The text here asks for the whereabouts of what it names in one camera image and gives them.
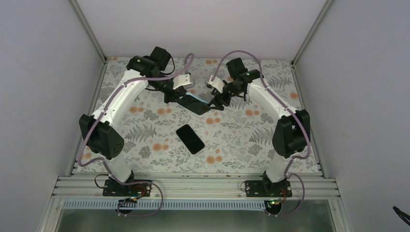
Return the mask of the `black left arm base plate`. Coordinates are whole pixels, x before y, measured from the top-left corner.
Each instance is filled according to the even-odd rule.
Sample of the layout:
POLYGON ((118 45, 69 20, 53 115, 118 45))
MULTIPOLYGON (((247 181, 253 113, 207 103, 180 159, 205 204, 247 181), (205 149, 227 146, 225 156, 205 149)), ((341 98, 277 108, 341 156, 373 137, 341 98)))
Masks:
POLYGON ((103 196, 116 197, 149 197, 152 185, 139 183, 133 185, 122 185, 112 178, 108 178, 103 187, 103 196))

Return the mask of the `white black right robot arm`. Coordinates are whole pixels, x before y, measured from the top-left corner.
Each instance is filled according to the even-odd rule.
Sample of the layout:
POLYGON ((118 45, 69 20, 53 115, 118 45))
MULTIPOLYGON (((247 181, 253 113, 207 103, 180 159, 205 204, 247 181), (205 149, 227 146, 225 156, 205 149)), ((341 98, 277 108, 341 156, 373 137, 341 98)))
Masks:
POLYGON ((242 59, 235 58, 227 62, 226 67, 233 80, 226 82, 216 74, 210 76, 207 85, 213 88, 214 97, 209 105, 222 111, 231 98, 243 95, 266 108, 277 120, 272 138, 275 155, 263 173, 262 183, 263 193, 273 197, 280 191, 280 182, 291 176, 288 171, 293 161, 310 157, 310 115, 306 110, 296 110, 276 94, 264 79, 261 66, 250 71, 242 59))

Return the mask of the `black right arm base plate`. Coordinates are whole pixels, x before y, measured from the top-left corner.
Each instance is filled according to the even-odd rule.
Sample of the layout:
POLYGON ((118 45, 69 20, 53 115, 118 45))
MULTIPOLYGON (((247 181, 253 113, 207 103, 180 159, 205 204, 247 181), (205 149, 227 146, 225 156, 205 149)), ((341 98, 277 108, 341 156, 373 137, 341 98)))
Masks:
POLYGON ((245 181, 246 196, 254 197, 292 197, 292 187, 287 179, 271 183, 263 180, 245 181))

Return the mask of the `phone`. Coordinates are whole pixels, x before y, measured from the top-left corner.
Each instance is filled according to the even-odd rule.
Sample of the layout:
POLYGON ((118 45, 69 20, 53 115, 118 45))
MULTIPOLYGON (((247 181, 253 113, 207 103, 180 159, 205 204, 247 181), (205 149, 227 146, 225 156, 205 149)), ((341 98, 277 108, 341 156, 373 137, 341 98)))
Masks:
POLYGON ((205 102, 204 100, 191 94, 190 92, 187 92, 186 95, 190 95, 192 97, 192 100, 189 104, 180 104, 182 107, 197 115, 203 115, 204 113, 207 113, 211 110, 211 108, 207 105, 208 102, 205 102))

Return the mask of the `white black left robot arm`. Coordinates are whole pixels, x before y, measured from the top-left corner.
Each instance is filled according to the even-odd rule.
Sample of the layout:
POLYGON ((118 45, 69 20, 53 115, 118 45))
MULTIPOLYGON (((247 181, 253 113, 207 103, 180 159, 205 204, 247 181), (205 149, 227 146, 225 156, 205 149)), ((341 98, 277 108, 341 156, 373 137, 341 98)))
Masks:
POLYGON ((108 176, 116 181, 115 189, 123 196, 130 195, 135 185, 133 171, 121 155, 124 139, 117 132, 127 108, 148 86, 162 92, 166 102, 187 99, 184 86, 190 81, 188 69, 194 54, 189 53, 183 69, 173 74, 163 72, 170 60, 170 53, 160 47, 155 47, 149 56, 132 57, 105 102, 91 115, 83 114, 79 119, 83 143, 76 158, 78 166, 101 161, 108 176))

